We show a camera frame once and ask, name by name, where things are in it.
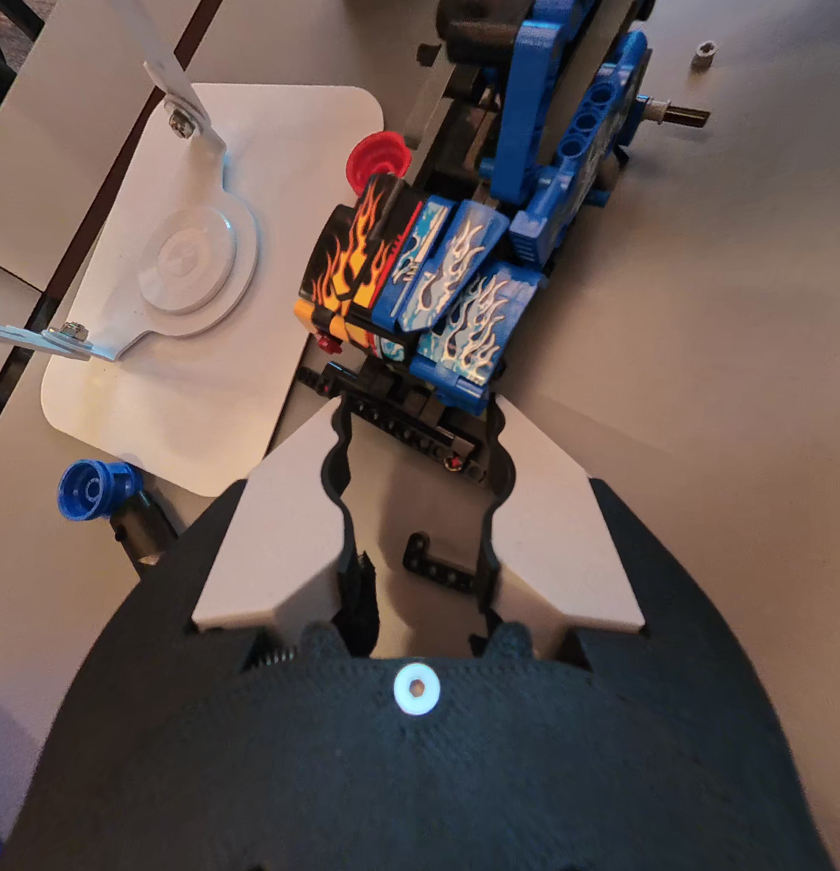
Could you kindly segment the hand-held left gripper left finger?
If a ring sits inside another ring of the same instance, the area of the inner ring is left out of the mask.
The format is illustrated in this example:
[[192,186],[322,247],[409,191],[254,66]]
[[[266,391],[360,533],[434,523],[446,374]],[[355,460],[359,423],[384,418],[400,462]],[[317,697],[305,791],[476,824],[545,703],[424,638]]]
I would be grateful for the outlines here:
[[342,499],[351,437],[349,399],[330,400],[251,471],[192,614],[199,631],[265,628],[295,646],[331,622],[352,656],[371,655],[375,570]]

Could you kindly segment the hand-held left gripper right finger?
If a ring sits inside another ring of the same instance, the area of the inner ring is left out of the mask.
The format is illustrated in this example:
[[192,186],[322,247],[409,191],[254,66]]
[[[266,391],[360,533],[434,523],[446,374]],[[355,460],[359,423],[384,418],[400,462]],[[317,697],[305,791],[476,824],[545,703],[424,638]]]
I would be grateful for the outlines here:
[[481,613],[523,626],[536,657],[556,657],[571,630],[639,634],[644,615],[589,474],[505,398],[487,409],[487,436]]

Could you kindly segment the black blue toy brick truck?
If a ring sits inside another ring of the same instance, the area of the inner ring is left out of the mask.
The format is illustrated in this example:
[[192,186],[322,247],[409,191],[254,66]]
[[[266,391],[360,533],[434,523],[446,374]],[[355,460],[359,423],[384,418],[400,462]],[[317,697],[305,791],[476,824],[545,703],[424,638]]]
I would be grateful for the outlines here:
[[584,207],[603,207],[643,122],[709,112],[642,92],[657,2],[438,2],[403,179],[374,175],[329,215],[295,316],[359,367],[295,382],[479,483],[505,349]]

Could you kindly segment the black angled liftarm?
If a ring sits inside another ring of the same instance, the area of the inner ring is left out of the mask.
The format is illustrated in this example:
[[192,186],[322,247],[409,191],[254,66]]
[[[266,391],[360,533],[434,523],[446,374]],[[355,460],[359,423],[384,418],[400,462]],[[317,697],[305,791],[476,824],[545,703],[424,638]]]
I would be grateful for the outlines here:
[[463,568],[434,557],[429,548],[431,540],[423,531],[408,538],[403,552],[403,569],[427,582],[462,595],[474,595],[474,575]]

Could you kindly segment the black round beam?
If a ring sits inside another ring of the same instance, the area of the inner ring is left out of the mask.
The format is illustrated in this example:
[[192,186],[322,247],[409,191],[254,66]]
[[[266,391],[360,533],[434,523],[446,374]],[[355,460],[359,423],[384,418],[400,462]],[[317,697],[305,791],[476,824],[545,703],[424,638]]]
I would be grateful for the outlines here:
[[109,517],[109,524],[140,577],[156,566],[178,539],[164,510],[144,489],[123,502]]

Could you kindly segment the blue wheel rim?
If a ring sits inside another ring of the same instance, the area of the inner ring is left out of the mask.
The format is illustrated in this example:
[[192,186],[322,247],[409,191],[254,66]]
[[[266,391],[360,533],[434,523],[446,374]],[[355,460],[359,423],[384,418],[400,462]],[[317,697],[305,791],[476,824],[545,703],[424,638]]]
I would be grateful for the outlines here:
[[111,517],[142,487],[142,472],[130,463],[79,460],[63,473],[56,505],[73,522]]

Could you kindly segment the white metal stand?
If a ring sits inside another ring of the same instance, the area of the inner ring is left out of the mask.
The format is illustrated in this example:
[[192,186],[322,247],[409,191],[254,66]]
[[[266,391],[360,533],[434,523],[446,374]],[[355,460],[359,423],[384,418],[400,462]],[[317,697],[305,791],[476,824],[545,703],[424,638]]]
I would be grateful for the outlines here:
[[52,357],[54,429],[213,497],[270,442],[305,347],[307,261],[382,107],[348,85],[192,84],[140,2],[111,5],[163,120],[144,126],[69,321],[0,325],[0,343]]

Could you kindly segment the red wheel rim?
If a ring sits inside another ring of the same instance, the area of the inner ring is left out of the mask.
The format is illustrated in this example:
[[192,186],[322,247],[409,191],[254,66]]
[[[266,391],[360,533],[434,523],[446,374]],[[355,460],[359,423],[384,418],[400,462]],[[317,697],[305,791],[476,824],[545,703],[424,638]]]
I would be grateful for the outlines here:
[[412,151],[398,132],[376,132],[364,137],[350,152],[346,178],[360,197],[374,175],[391,173],[403,179],[412,162]]

